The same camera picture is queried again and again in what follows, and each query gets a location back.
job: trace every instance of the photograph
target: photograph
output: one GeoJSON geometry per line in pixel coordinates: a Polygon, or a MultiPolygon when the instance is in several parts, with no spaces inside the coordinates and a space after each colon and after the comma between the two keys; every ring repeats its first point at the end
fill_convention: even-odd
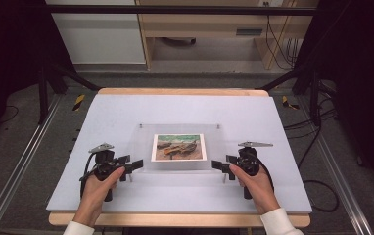
{"type": "Polygon", "coordinates": [[[205,161],[203,134],[154,135],[152,162],[205,161]]]}

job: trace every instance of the human hand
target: human hand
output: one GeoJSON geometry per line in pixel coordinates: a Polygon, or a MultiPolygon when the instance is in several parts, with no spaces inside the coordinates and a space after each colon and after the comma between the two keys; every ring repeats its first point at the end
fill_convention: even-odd
{"type": "Polygon", "coordinates": [[[102,204],[110,189],[117,187],[117,181],[125,172],[125,167],[120,167],[111,173],[104,181],[98,180],[95,175],[87,178],[79,208],[73,221],[94,227],[96,219],[102,211],[102,204]]]}
{"type": "Polygon", "coordinates": [[[259,213],[267,213],[280,208],[270,185],[269,177],[263,167],[255,176],[246,174],[234,164],[231,164],[229,168],[238,177],[240,185],[249,189],[259,213]]]}

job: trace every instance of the metal bar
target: metal bar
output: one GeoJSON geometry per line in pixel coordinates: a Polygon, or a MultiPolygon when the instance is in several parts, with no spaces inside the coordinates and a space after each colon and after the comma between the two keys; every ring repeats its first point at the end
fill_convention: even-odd
{"type": "Polygon", "coordinates": [[[33,136],[31,137],[30,141],[28,142],[25,150],[23,151],[22,156],[19,159],[19,162],[16,165],[16,168],[13,170],[10,178],[8,179],[4,189],[0,193],[0,220],[9,206],[11,200],[16,193],[17,188],[22,181],[23,175],[28,168],[29,163],[34,157],[34,153],[37,150],[41,139],[43,138],[53,116],[59,106],[62,96],[55,95],[52,104],[50,105],[50,112],[47,118],[44,120],[42,124],[39,124],[34,131],[33,136]]]}
{"type": "MultiPolygon", "coordinates": [[[[307,103],[301,97],[297,97],[297,99],[299,101],[299,104],[301,104],[305,116],[309,118],[307,103]]],[[[315,126],[311,125],[311,129],[314,131],[315,126]]],[[[321,133],[319,133],[317,141],[317,148],[321,152],[323,161],[328,169],[328,172],[330,173],[331,179],[334,182],[340,199],[342,200],[343,205],[346,208],[346,212],[349,215],[355,232],[361,235],[373,234],[371,227],[368,224],[367,219],[357,202],[357,199],[355,198],[349,184],[346,181],[346,178],[343,176],[342,171],[337,165],[337,162],[335,161],[333,154],[321,133]]]]}
{"type": "Polygon", "coordinates": [[[23,10],[70,14],[189,14],[316,16],[331,11],[316,8],[231,7],[231,6],[131,6],[131,5],[24,5],[23,10]]]}

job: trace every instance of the white wall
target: white wall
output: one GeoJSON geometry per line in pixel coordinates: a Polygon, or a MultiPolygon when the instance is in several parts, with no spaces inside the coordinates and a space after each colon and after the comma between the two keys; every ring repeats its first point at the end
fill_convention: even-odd
{"type": "MultiPolygon", "coordinates": [[[[134,5],[133,0],[46,0],[47,4],[134,5]]],[[[74,64],[145,64],[137,16],[53,14],[74,64]]]]}

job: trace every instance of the shirt cuff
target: shirt cuff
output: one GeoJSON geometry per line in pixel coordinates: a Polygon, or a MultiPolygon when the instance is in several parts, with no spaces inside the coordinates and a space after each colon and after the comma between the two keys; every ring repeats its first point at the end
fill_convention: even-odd
{"type": "Polygon", "coordinates": [[[70,221],[63,235],[92,235],[93,232],[95,232],[94,228],[70,221]]]}
{"type": "Polygon", "coordinates": [[[260,216],[260,219],[263,222],[266,234],[303,234],[291,224],[283,208],[263,214],[260,216]]]}

